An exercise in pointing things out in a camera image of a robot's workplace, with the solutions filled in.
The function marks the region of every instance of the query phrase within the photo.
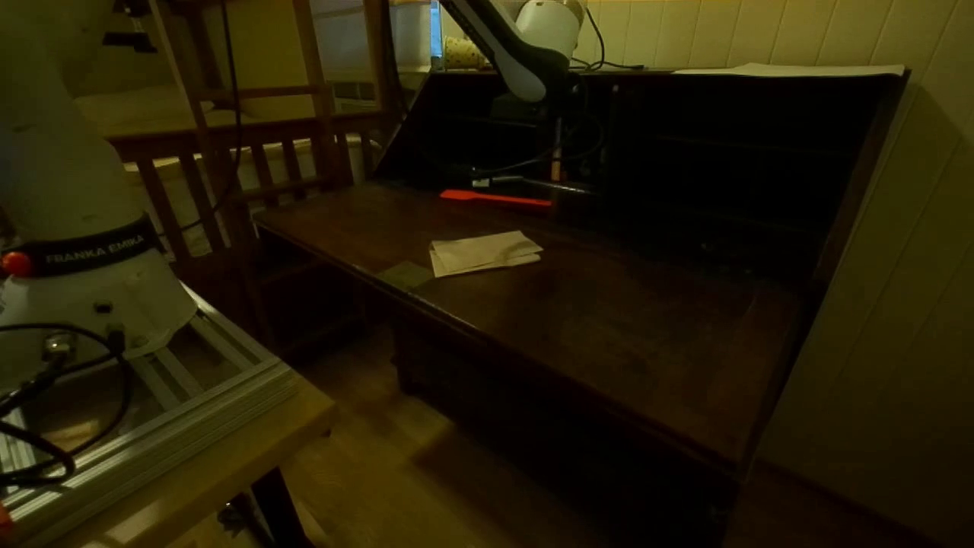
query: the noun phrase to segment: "white robot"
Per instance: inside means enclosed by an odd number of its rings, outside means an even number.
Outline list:
[[[583,20],[579,0],[531,0],[513,30],[490,0],[442,2],[523,101],[552,95]],[[124,356],[143,356],[194,312],[122,180],[120,154],[76,112],[66,87],[110,5],[0,0],[0,208],[18,230],[18,246],[3,255],[0,392],[29,376],[65,332],[86,329]]]

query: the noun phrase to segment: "wall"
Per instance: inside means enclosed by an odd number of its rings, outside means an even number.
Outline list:
[[[974,0],[591,0],[651,68],[908,63],[874,189],[761,453],[974,544]],[[581,54],[597,58],[587,30]]]

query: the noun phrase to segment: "dark wood desk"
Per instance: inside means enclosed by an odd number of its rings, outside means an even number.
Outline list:
[[[461,352],[739,477],[803,329],[795,290],[646,259],[539,217],[386,184],[273,211],[262,230],[353,274]],[[523,227],[539,265],[395,282],[425,246]]]

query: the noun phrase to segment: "desk surface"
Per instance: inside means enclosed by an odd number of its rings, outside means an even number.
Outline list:
[[[799,291],[646,259],[552,223],[356,184],[259,220],[267,233],[391,290],[630,425],[742,473],[803,324]],[[425,246],[523,227],[539,265],[394,287]]]
[[[312,435],[328,430],[336,402],[299,373],[283,388],[246,430],[122,499],[76,530],[69,544],[166,544],[286,461]]]

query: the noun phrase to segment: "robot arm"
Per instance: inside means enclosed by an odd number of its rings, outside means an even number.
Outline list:
[[[579,0],[531,0],[513,26],[490,0],[442,0],[442,5],[492,61],[511,95],[531,103],[552,96],[583,20]]]

